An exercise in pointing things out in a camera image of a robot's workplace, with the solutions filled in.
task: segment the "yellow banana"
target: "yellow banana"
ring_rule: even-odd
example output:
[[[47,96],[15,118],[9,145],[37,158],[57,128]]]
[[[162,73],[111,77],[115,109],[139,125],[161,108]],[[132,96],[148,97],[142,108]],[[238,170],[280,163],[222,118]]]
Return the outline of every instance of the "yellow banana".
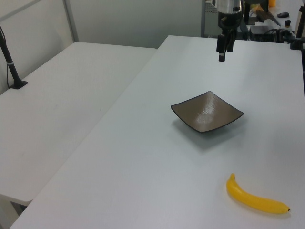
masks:
[[[257,197],[243,191],[235,181],[234,173],[231,174],[226,185],[227,185],[227,191],[232,197],[257,210],[261,210],[269,213],[275,213],[275,214],[283,214],[290,211],[290,208],[282,202],[272,199]]]

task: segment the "black stand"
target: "black stand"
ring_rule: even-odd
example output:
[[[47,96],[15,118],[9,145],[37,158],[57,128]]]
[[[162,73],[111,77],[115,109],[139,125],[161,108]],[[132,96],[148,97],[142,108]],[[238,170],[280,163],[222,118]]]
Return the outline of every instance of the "black stand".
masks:
[[[8,47],[6,46],[6,42],[4,40],[4,37],[2,34],[0,34],[0,46],[1,46],[1,49],[2,49],[2,52],[4,54],[4,57],[6,59],[6,63],[7,65],[9,66],[9,69],[10,69],[10,72],[11,72],[11,75],[13,76],[13,79],[14,79],[14,85],[11,86],[11,88],[13,89],[20,89],[22,88],[24,85],[26,85],[28,82],[26,81],[22,81],[19,76],[18,76],[18,73],[16,71],[16,68],[15,68],[15,65],[14,65],[14,62],[13,60],[11,59],[11,56],[10,56],[10,52],[8,50]]]
[[[302,40],[304,24],[305,24],[305,3],[302,9],[301,19],[300,19],[299,27],[297,29],[296,38],[290,43],[290,49],[293,50],[303,49],[303,44],[305,43],[304,40]]]
[[[305,50],[301,50],[302,53],[302,65],[303,72],[305,71]],[[303,85],[304,85],[304,99],[305,99],[305,73],[303,73]]]
[[[225,14],[218,12],[218,26],[223,30],[217,37],[217,48],[219,52],[218,61],[225,61],[225,53],[233,52],[233,45],[237,35],[237,27],[240,25],[242,13]]]

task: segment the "black cable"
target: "black cable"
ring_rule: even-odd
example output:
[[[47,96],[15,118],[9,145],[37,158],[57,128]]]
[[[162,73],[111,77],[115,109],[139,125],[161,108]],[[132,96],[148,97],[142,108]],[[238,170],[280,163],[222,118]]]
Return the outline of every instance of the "black cable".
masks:
[[[1,32],[1,36],[3,36],[4,42],[6,44],[6,38],[5,38],[5,35],[4,35],[4,32],[3,32],[1,26],[0,26],[0,32]],[[6,84],[7,84],[8,88],[10,88],[10,86],[9,86],[9,65],[7,63],[6,63]]]
[[[8,88],[10,88],[9,86],[9,65],[6,64],[6,84],[8,86]]]
[[[287,29],[279,29],[279,31],[283,31],[283,32],[286,32],[286,33],[291,33],[291,31],[287,30]]]
[[[274,31],[277,31],[277,29],[270,29],[270,30],[268,30],[267,32],[265,32],[263,35],[265,35],[266,33],[268,33],[268,32],[274,32]]]

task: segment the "dark square plate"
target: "dark square plate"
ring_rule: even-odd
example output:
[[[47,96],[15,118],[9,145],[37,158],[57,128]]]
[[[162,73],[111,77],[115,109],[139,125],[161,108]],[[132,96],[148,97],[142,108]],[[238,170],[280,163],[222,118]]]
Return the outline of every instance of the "dark square plate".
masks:
[[[244,114],[213,92],[172,105],[171,109],[185,124],[200,133],[228,125]]]

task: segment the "wall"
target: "wall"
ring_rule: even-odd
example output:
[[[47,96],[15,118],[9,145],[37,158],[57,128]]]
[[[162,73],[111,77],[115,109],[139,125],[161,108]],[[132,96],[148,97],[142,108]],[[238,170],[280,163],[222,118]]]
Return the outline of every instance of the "wall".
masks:
[[[0,25],[22,79],[73,41],[62,0],[10,0],[10,3],[0,0],[4,6],[0,11]],[[0,94],[6,90],[6,61],[0,52]]]
[[[168,35],[201,36],[202,0],[66,2],[81,42],[158,48]]]
[[[216,36],[222,33],[222,29],[218,27],[218,11],[212,5],[212,0],[205,1],[205,37]]]

